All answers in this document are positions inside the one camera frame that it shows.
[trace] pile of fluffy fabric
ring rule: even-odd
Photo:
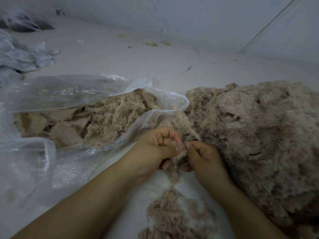
[[[297,236],[299,230],[303,237],[312,238],[306,234],[314,236],[319,217],[319,93],[301,83],[277,81],[200,87],[186,96],[190,101],[186,111],[161,125],[174,128],[184,140],[217,145],[237,185],[276,225],[291,235]],[[78,120],[86,114],[90,117],[86,133],[75,130],[78,141],[102,145],[116,139],[140,114],[153,108],[158,108],[156,99],[138,90],[74,108],[66,120],[52,121],[49,114],[41,114],[46,119],[43,124],[52,125],[50,131],[47,127],[43,131],[59,144],[54,127],[74,127],[68,119]],[[185,161],[181,157],[174,160],[176,164]],[[148,210],[154,228],[143,230],[139,238],[207,238],[207,231],[198,234],[181,223],[186,219],[178,209],[174,189],[165,193],[161,202]],[[167,216],[154,213],[158,210],[166,211]]]
[[[45,43],[28,45],[19,42],[0,29],[0,87],[19,81],[22,73],[54,64],[58,48],[47,48]]]

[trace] fingernail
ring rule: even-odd
[[[183,149],[184,149],[183,144],[178,144],[178,145],[176,145],[176,151],[177,151],[178,153],[180,153]]]
[[[185,142],[184,144],[185,144],[186,149],[189,149],[190,143],[189,142]]]

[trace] white table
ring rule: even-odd
[[[62,50],[61,54],[56,56],[55,65],[28,73],[28,79],[40,75],[61,74],[103,73],[130,78],[150,75],[157,78],[164,89],[181,94],[198,86],[223,87],[231,82],[248,85],[264,81],[291,80],[302,81],[315,89],[319,86],[318,74],[309,74],[305,70],[280,63],[237,54],[198,50],[175,42],[163,45],[160,44],[159,36],[145,36],[78,20],[54,17],[51,23],[55,30],[12,32],[19,40],[29,44],[45,41],[48,47]],[[127,38],[119,38],[118,35],[126,35]],[[145,42],[155,42],[158,47],[145,45]],[[189,71],[181,74],[190,66]],[[117,161],[128,149],[114,154],[93,176]],[[138,231],[147,226],[145,210],[148,204],[167,186],[165,174],[159,171],[136,189],[105,238],[135,239]],[[203,196],[209,199],[192,173],[183,173],[177,188],[188,197]],[[5,202],[8,189],[10,186],[0,180],[0,238],[9,238],[48,209],[38,207],[31,212],[17,209]],[[213,201],[211,203],[218,210],[217,205]],[[221,214],[220,229],[224,236],[220,235],[219,238],[230,238],[230,230],[224,220],[225,215]]]

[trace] fluffy fabric piece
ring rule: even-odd
[[[319,216],[319,93],[287,81],[186,93],[202,140],[224,155],[240,188],[279,226]]]
[[[151,110],[156,98],[137,89],[82,107],[15,114],[22,137],[45,137],[61,148],[87,142],[104,146],[118,139],[135,120]]]
[[[138,239],[215,238],[218,231],[215,213],[206,204],[200,212],[197,201],[189,199],[186,200],[188,216],[179,201],[181,197],[174,188],[164,191],[146,211],[147,217],[154,222],[153,228],[142,230]],[[190,219],[195,220],[195,226],[189,226]]]

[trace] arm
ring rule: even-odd
[[[237,239],[287,239],[230,178],[215,146],[186,143],[187,156],[197,180],[223,208]]]
[[[35,219],[12,239],[98,238],[123,206],[127,194],[149,178],[165,158],[179,154],[167,146],[180,136],[171,128],[150,130],[118,162]]]

